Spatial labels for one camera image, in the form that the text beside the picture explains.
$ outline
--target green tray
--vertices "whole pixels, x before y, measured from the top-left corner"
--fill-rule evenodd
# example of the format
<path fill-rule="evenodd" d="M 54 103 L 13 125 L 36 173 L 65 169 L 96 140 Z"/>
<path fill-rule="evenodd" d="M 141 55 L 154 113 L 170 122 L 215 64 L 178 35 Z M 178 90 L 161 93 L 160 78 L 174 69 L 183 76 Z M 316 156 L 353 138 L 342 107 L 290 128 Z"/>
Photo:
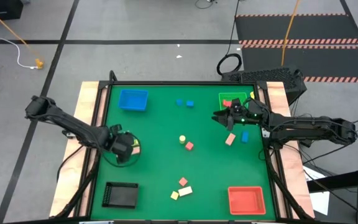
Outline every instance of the green tray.
<path fill-rule="evenodd" d="M 234 99 L 240 99 L 241 104 L 247 99 L 246 93 L 220 93 L 219 94 L 219 106 L 221 110 L 224 109 L 223 100 L 232 101 Z"/>

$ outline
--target white cable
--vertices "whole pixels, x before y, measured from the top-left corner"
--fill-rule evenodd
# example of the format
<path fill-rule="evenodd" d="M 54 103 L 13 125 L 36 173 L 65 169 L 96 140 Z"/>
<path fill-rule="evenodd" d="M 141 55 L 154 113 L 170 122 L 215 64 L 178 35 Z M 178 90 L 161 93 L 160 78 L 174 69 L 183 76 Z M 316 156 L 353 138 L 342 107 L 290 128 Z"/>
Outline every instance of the white cable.
<path fill-rule="evenodd" d="M 29 68 L 29 69 L 35 69 L 35 68 L 37 68 L 36 66 L 25 66 L 25 65 L 22 65 L 22 64 L 19 62 L 19 59 L 20 59 L 20 48 L 19 48 L 19 46 L 18 46 L 17 44 L 15 44 L 15 43 L 13 43 L 13 42 L 11 42 L 11 41 L 9 41 L 9 40 L 3 39 L 3 38 L 1 38 L 1 37 L 0 37 L 0 40 L 3 40 L 3 41 L 6 41 L 6 42 L 8 42 L 8 43 L 10 43 L 10 44 L 12 44 L 12 45 L 15 45 L 15 47 L 17 48 L 17 64 L 18 64 L 18 65 L 20 65 L 20 66 L 23 67 L 23 68 Z"/>

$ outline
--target blue bin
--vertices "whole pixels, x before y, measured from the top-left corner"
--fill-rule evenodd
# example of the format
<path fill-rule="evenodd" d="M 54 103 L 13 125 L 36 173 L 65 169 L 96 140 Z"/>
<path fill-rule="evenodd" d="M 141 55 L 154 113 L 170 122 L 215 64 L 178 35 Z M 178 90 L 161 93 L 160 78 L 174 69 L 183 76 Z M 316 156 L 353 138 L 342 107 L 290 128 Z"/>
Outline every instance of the blue bin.
<path fill-rule="evenodd" d="M 145 111 L 149 91 L 121 90 L 118 107 L 123 110 Z"/>

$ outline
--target pink block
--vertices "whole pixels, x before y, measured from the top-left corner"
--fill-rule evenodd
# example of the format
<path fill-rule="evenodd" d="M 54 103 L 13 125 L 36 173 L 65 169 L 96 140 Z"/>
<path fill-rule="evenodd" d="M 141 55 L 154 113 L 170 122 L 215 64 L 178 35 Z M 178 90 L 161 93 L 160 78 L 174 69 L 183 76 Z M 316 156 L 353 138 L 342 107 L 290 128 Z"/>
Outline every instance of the pink block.
<path fill-rule="evenodd" d="M 223 106 L 231 107 L 231 101 L 223 100 Z"/>
<path fill-rule="evenodd" d="M 136 147 L 132 150 L 132 155 L 138 154 L 138 153 L 140 153 L 140 147 L 139 147 L 139 146 L 136 146 Z"/>
<path fill-rule="evenodd" d="M 229 137 L 227 137 L 227 139 L 226 139 L 226 144 L 231 146 L 231 144 L 233 143 L 235 137 L 236 137 L 235 134 L 230 133 Z"/>
<path fill-rule="evenodd" d="M 183 187 L 187 184 L 187 180 L 182 177 L 180 180 L 179 180 L 179 184 L 182 185 Z"/>
<path fill-rule="evenodd" d="M 185 146 L 185 148 L 187 149 L 187 150 L 192 150 L 193 149 L 193 146 L 194 146 L 194 144 L 193 143 L 191 143 L 191 142 L 188 142 L 187 144 L 186 144 L 186 146 Z"/>

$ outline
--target yellow connector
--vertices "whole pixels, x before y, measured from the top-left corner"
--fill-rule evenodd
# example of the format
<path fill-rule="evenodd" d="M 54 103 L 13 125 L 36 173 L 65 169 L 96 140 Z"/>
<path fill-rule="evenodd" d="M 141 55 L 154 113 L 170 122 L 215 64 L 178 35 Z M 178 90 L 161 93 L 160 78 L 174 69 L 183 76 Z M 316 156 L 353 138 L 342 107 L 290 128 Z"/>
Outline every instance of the yellow connector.
<path fill-rule="evenodd" d="M 35 64 L 37 65 L 37 69 L 43 69 L 44 68 L 44 63 L 41 62 L 41 60 L 39 59 L 35 59 Z"/>

